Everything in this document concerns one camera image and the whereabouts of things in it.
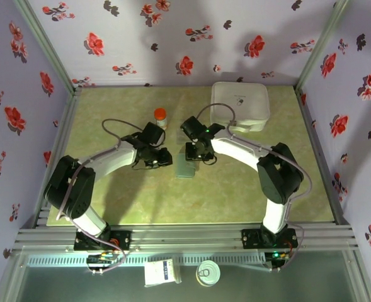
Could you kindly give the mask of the aluminium frame upright post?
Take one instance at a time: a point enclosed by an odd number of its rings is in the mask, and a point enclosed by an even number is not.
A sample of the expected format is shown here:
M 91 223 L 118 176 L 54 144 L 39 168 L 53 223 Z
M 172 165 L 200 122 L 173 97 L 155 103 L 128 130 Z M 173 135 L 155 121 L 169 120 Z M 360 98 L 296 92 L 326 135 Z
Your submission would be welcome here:
M 306 62 L 297 84 L 294 86 L 294 91 L 296 94 L 302 93 L 302 88 L 307 82 L 315 64 L 320 59 L 323 50 L 326 48 L 329 39 L 332 37 L 334 31 L 336 30 L 338 23 L 342 19 L 345 10 L 349 6 L 351 0 L 337 0 L 333 6 L 330 17 L 328 18 L 325 27 L 323 28 L 320 37 L 318 38 L 316 45 L 312 53 L 310 54 L 308 61 Z
M 50 39 L 48 38 L 40 20 L 37 18 L 31 4 L 28 0 L 13 0 L 18 11 L 24 18 L 26 24 L 33 33 L 35 39 L 40 45 L 43 53 L 47 57 L 48 61 L 52 65 L 54 71 L 59 76 L 59 79 L 64 84 L 66 91 L 71 95 L 75 96 L 76 88 L 71 83 L 68 73 L 62 64 L 54 46 L 52 45 Z

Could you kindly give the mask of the pale green card holder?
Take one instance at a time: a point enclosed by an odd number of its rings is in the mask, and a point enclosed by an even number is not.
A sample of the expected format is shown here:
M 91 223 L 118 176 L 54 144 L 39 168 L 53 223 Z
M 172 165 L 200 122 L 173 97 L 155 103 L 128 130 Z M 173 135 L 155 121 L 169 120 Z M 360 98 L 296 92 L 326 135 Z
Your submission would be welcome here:
M 175 176 L 179 179 L 194 178 L 196 171 L 196 164 L 192 161 L 187 161 L 185 154 L 178 154 L 176 157 Z

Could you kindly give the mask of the aluminium frame cross rail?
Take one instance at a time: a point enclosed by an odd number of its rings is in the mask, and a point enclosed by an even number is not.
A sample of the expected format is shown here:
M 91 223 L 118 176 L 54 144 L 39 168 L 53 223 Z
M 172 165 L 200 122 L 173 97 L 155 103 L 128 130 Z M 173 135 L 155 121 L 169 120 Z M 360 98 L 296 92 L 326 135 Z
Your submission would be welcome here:
M 132 233 L 131 252 L 238 252 L 243 250 L 244 229 L 258 229 L 257 223 L 124 225 L 114 231 Z M 358 242 L 349 225 L 335 223 L 299 223 L 294 226 L 300 251 L 358 250 Z M 71 252 L 76 237 L 73 226 L 45 226 L 21 229 L 12 250 L 38 249 Z

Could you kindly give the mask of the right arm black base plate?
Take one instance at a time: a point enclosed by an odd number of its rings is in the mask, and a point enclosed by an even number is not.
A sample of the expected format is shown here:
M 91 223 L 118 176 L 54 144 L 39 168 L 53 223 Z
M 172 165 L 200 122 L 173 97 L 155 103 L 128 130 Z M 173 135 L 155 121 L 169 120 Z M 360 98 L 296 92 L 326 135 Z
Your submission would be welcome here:
M 243 249 L 297 248 L 298 240 L 293 228 L 284 228 L 274 234 L 265 228 L 241 230 Z

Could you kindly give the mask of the silver tin can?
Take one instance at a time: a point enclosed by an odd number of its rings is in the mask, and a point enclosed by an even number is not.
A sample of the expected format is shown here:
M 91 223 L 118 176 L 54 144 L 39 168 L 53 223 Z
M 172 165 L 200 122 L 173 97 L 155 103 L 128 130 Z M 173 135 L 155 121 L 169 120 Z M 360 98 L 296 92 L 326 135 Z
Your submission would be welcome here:
M 196 270 L 196 279 L 204 287 L 211 287 L 220 280 L 220 267 L 212 260 L 203 261 Z

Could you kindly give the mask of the white zippered storage case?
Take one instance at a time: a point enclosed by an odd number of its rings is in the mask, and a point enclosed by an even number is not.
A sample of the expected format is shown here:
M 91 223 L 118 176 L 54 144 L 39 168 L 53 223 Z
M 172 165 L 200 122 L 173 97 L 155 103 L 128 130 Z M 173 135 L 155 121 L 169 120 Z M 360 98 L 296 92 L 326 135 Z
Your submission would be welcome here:
M 257 132 L 270 118 L 267 88 L 258 83 L 216 82 L 212 86 L 210 122 L 230 131 Z

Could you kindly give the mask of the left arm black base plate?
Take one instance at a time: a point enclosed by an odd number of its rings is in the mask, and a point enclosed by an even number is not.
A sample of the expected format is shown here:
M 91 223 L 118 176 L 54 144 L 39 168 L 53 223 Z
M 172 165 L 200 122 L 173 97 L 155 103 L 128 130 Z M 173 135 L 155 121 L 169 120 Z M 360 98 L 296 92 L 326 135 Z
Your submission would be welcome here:
M 122 250 L 129 250 L 132 240 L 132 232 L 128 230 L 106 230 L 99 237 L 99 240 L 110 242 L 119 246 Z M 92 239 L 82 232 L 76 232 L 75 251 L 96 251 L 96 250 L 114 250 L 113 247 Z

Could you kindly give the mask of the aluminium frame side rail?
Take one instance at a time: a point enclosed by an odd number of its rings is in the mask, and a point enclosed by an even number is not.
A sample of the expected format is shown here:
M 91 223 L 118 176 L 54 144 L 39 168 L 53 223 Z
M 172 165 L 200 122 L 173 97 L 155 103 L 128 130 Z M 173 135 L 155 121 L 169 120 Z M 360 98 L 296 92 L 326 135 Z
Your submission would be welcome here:
M 75 89 L 74 92 L 67 98 L 64 112 L 59 123 L 58 132 L 55 137 L 55 142 L 50 157 L 50 163 L 45 171 L 42 186 L 35 204 L 34 212 L 23 224 L 22 229 L 36 228 L 38 226 L 44 227 L 47 225 L 47 220 L 52 205 L 43 197 L 43 194 L 59 159 L 64 155 L 64 152 L 66 151 L 69 141 L 69 135 L 71 132 L 73 120 L 76 114 L 82 90 L 82 88 Z
M 307 106 L 303 105 L 301 101 L 301 95 L 303 92 L 301 89 L 297 89 L 297 86 L 294 86 L 293 88 L 299 103 L 305 127 L 307 128 L 309 140 L 316 159 L 316 164 L 321 175 L 321 183 L 324 191 L 326 192 L 328 206 L 332 212 L 332 222 L 337 225 L 349 225 L 349 222 L 343 216 L 343 209 L 341 207 L 341 203 L 338 201 L 338 195 L 331 185 L 331 174 L 329 172 L 329 167 L 326 159 L 324 158 L 323 150 L 316 129 L 312 126 L 312 116 L 307 109 Z

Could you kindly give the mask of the orange lid small bottle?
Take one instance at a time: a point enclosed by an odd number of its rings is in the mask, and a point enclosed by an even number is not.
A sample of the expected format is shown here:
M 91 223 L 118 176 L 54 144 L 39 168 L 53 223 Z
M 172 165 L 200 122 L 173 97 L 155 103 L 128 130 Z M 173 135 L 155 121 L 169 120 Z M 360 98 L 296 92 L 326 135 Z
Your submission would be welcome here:
M 162 128 L 163 130 L 167 129 L 167 112 L 164 108 L 156 108 L 154 110 L 154 119 L 158 127 Z

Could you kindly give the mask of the white box blue print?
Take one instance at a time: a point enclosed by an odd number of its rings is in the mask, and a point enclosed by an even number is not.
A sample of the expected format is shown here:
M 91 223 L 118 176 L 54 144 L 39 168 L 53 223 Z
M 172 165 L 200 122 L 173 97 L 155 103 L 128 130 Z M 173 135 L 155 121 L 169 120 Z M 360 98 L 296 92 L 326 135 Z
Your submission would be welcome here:
M 153 287 L 166 283 L 180 284 L 180 266 L 174 259 L 164 259 L 144 264 L 145 287 Z

